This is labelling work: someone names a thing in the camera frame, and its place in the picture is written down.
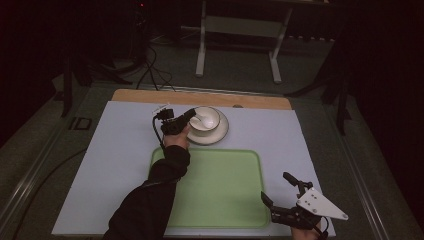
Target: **floor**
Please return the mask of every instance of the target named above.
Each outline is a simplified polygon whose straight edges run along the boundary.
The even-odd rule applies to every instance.
[[[284,82],[275,85],[266,47],[240,46],[237,41],[228,41],[228,36],[208,38],[205,73],[197,78],[197,39],[196,31],[192,31],[179,44],[169,44],[161,38],[151,44],[154,51],[149,50],[148,59],[156,58],[153,77],[159,88],[163,85],[161,90],[282,97],[313,81],[332,44],[285,40],[278,57]],[[125,65],[127,61],[117,63]],[[52,99],[0,149],[0,206],[5,206],[0,218],[1,239],[99,237],[60,237],[50,232],[105,104],[116,89],[136,88],[145,70],[123,76],[131,85],[116,84],[96,73],[90,88],[74,81],[74,104],[66,118],[60,117],[62,102]],[[62,76],[52,81],[60,90]],[[139,88],[154,90],[149,74]],[[316,89],[290,101],[324,194],[350,215],[349,221],[334,221],[334,239],[424,239],[354,97],[349,97],[350,119],[345,120],[346,136],[342,136],[334,122],[337,102],[322,104],[323,90]],[[91,119],[93,124],[78,130],[73,127],[74,118]]]

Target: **white plate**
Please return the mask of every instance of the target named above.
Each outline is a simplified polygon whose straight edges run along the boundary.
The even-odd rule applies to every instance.
[[[219,125],[210,131],[199,132],[191,129],[187,137],[191,141],[200,145],[210,145],[219,142],[227,135],[229,124],[227,117],[218,109],[215,109],[219,113],[220,122]]]

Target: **hand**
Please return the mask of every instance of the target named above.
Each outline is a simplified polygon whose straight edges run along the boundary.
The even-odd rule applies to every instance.
[[[314,229],[312,230],[304,230],[298,228],[291,228],[293,240],[316,240],[319,237],[319,234]]]
[[[187,124],[187,126],[183,129],[183,131],[178,135],[167,135],[163,139],[163,143],[165,147],[177,145],[184,149],[188,149],[190,146],[190,143],[187,140],[188,132],[190,131],[190,125]]]

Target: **black sleeve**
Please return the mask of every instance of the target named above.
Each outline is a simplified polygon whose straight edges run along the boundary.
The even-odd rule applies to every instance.
[[[109,221],[104,240],[157,240],[163,237],[174,203],[176,179],[187,172],[190,154],[179,146],[164,150],[165,158],[150,169],[145,182],[161,183],[134,189]]]

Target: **white bowl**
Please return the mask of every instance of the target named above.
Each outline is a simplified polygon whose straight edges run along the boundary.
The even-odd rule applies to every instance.
[[[220,116],[219,113],[216,111],[215,108],[212,107],[197,107],[194,109],[196,111],[196,116],[192,117],[190,119],[190,125],[196,132],[208,132],[213,129],[215,129],[220,122]],[[200,121],[197,116],[200,115],[200,117],[207,118],[208,121],[210,121],[210,126],[205,126],[202,121]]]

